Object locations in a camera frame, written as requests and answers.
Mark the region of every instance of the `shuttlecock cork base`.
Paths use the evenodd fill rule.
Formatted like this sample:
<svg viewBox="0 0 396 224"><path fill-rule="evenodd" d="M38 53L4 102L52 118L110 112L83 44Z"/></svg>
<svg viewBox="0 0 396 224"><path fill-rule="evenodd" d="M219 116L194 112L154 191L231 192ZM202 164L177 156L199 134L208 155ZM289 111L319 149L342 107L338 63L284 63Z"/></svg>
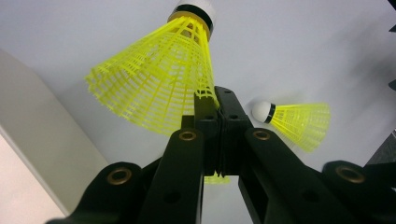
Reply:
<svg viewBox="0 0 396 224"><path fill-rule="evenodd" d="M252 115L257 121L273 125L305 151L318 147L331 117L327 104L274 105L268 102L255 104Z"/></svg>
<svg viewBox="0 0 396 224"><path fill-rule="evenodd" d="M214 10L207 1L181 1L168 23L86 76L89 91L115 114L170 135L193 115L194 94L213 98L208 38Z"/></svg>

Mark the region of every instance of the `black plastic mount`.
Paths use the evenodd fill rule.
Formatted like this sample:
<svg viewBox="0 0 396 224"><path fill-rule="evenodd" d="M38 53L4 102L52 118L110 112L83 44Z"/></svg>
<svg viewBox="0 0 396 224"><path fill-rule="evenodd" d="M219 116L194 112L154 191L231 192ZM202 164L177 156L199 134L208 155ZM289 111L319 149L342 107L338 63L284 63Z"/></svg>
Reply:
<svg viewBox="0 0 396 224"><path fill-rule="evenodd" d="M396 10L396 0L388 0L388 1L393 6L393 8ZM393 32L393 33L396 33L396 25L393 26L389 31Z"/></svg>
<svg viewBox="0 0 396 224"><path fill-rule="evenodd" d="M234 93L216 87L220 107L195 99L163 157L141 169L107 166L87 187L76 210L49 224L201 223L204 175L239 175L255 224L396 224L396 163L364 168L305 166L273 132L253 128Z"/></svg>

